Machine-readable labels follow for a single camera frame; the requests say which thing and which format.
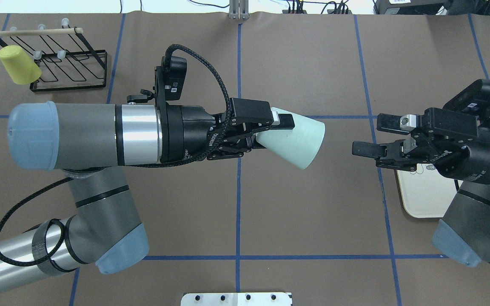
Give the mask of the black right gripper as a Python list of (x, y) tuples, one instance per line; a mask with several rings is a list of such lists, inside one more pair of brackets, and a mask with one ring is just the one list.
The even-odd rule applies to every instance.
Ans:
[(352, 155), (379, 168), (414, 172), (433, 164), (449, 179), (490, 185), (490, 127), (469, 114), (430, 107), (424, 114), (379, 113), (376, 129), (405, 136), (391, 143), (353, 142)]

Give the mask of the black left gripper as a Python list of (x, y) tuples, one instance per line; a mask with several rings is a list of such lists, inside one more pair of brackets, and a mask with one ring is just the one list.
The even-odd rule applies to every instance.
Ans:
[(160, 103), (162, 164), (181, 162), (213, 149), (206, 159), (241, 157), (255, 148), (254, 134), (271, 130), (293, 130), (295, 123), (290, 113), (271, 110), (267, 101), (230, 99), (229, 126), (225, 113), (208, 114), (201, 106)]

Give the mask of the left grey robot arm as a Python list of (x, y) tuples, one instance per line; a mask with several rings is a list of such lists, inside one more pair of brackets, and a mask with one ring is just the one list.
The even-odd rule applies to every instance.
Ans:
[(0, 235), (27, 202), (68, 184), (78, 210), (0, 240), (0, 294), (94, 264), (107, 275), (136, 265), (149, 251), (144, 223), (124, 167), (171, 168), (204, 159), (231, 159), (263, 148), (269, 131), (296, 131), (298, 116), (266, 101), (229, 99), (224, 113), (171, 105), (145, 94), (132, 105), (23, 103), (12, 110), (7, 134), (15, 163), (61, 170), (65, 178), (15, 204)]

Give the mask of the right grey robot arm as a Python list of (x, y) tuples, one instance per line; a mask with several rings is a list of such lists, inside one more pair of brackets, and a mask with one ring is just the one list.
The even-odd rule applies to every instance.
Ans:
[(441, 176), (461, 181), (438, 223), (433, 245), (463, 265), (490, 264), (490, 110), (381, 113), (377, 128), (406, 138), (383, 144), (355, 141), (352, 154), (373, 159), (379, 168), (403, 172), (430, 164)]

